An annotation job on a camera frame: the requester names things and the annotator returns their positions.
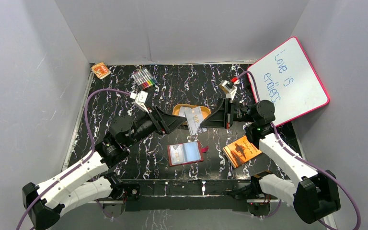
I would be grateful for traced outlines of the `white credit card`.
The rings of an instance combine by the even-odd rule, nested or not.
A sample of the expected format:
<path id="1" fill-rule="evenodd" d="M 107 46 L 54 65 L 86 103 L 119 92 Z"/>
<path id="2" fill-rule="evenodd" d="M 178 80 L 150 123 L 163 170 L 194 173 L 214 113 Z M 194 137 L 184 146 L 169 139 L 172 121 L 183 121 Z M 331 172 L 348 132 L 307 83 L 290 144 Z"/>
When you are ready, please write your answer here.
<path id="1" fill-rule="evenodd" d="M 204 121 L 204 116 L 200 106 L 185 110 L 184 115 L 187 119 L 187 126 L 191 136 L 207 131 L 207 128 L 200 126 Z"/>
<path id="2" fill-rule="evenodd" d="M 183 163 L 185 160 L 183 146 L 181 144 L 171 145 L 170 157 L 173 165 Z"/>

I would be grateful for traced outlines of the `red leather card holder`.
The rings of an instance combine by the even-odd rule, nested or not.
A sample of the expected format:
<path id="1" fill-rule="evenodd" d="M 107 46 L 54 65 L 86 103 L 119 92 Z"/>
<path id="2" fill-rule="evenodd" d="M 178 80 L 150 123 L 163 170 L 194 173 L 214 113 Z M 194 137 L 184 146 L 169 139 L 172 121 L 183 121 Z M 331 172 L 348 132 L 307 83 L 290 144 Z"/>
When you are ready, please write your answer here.
<path id="1" fill-rule="evenodd" d="M 192 141 L 192 142 L 186 142 L 186 143 L 180 143 L 180 144 L 184 148 L 185 160 L 183 163 L 176 164 L 176 165 L 173 165 L 171 162 L 171 157 L 170 157 L 170 146 L 171 145 L 167 146 L 168 160 L 169 160 L 170 167 L 191 164 L 191 163 L 196 163 L 196 162 L 202 162 L 204 161 L 204 153 L 206 153 L 209 150 L 209 146 L 203 147 L 199 141 Z"/>

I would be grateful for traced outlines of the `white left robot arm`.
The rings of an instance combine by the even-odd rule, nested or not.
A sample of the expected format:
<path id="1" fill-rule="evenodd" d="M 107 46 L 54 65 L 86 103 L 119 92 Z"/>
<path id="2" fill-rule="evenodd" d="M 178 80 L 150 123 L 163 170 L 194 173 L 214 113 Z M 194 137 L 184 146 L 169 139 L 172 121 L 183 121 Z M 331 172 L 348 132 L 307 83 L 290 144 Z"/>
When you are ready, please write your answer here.
<path id="1" fill-rule="evenodd" d="M 119 199 L 124 193 L 122 184 L 110 176 L 90 182 L 94 176 L 108 171 L 129 155 L 129 148 L 156 132 L 170 134 L 186 119 L 170 115 L 159 107 L 134 120 L 130 115 L 118 116 L 101 142 L 80 161 L 49 180 L 39 184 L 27 183 L 22 188 L 23 206 L 34 229 L 46 230 L 58 222 L 67 211 L 98 198 Z"/>

